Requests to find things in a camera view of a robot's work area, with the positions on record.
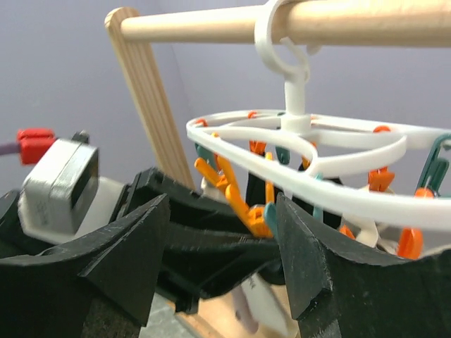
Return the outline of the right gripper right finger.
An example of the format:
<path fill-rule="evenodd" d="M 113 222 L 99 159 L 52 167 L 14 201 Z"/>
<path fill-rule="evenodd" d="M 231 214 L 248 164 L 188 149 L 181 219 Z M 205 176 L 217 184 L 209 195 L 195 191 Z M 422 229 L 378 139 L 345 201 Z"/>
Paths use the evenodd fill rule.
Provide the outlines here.
<path fill-rule="evenodd" d="M 408 260 L 276 204 L 292 317 L 303 337 L 449 337 L 450 252 Z"/>

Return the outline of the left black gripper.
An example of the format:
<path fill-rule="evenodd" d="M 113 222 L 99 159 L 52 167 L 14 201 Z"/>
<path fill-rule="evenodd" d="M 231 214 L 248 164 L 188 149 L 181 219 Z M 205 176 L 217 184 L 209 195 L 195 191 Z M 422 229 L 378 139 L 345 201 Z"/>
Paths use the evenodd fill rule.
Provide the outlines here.
<path fill-rule="evenodd" d="M 230 206 L 179 184 L 157 168 L 136 174 L 129 184 L 101 178 L 82 225 L 63 242 L 98 230 L 161 194 L 170 199 L 174 223 L 166 240 L 156 291 L 172 301 L 177 312 L 196 313 L 200 299 L 222 296 L 254 273 L 270 284 L 285 284 L 274 239 L 253 237 Z M 53 246 L 46 239 L 23 232 L 19 197 L 17 189 L 1 197 L 2 258 L 36 255 Z"/>

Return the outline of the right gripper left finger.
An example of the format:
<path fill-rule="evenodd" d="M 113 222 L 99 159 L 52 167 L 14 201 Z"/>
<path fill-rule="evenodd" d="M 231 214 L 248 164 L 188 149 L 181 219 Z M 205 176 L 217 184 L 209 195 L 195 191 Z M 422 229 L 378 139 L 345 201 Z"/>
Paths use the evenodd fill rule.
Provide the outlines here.
<path fill-rule="evenodd" d="M 1 198 L 1 336 L 137 337 L 169 226 L 162 194 L 71 242 L 19 244 L 18 195 Z"/>

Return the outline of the white plastic clip hanger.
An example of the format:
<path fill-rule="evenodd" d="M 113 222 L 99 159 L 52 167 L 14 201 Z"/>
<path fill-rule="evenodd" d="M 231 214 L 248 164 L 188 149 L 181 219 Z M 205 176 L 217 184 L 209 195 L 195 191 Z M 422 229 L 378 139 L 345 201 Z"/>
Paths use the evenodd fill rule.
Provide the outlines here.
<path fill-rule="evenodd" d="M 400 226 L 405 233 L 396 248 L 398 255 L 418 259 L 448 251 L 449 245 L 424 251 L 421 243 L 424 229 L 450 229 L 450 199 L 438 196 L 432 186 L 440 173 L 440 161 L 428 161 L 414 196 L 381 192 L 380 187 L 390 185 L 388 166 L 408 150 L 437 152 L 450 145 L 450 133 L 431 127 L 384 126 L 378 121 L 307 114 L 307 55 L 285 37 L 282 43 L 297 58 L 297 64 L 285 63 L 270 34 L 281 6 L 281 1 L 264 4 L 254 26 L 254 45 L 264 64 L 285 79 L 285 112 L 264 111 L 255 118 L 246 118 L 241 111 L 217 113 L 210 115 L 206 124 L 192 120 L 186 126 L 187 136 L 218 160 L 228 180 L 225 197 L 229 204 L 250 227 L 256 225 L 257 210 L 245 207 L 233 182 L 231 165 L 237 164 L 306 199 L 315 208 L 339 213 L 359 228 L 357 238 L 362 244 L 379 245 L 378 230 L 389 225 Z M 236 139 L 271 142 L 305 156 L 310 164 L 303 171 L 292 170 L 235 146 Z"/>

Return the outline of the pink beige underwear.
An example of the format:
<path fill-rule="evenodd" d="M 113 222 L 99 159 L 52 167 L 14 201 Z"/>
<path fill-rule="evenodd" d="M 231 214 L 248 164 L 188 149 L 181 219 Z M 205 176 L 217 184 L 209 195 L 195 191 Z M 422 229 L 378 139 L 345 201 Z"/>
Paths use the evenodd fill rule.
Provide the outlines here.
<path fill-rule="evenodd" d="M 284 287 L 272 288 L 254 274 L 231 292 L 202 301 L 199 316 L 220 337 L 298 337 L 287 304 Z"/>

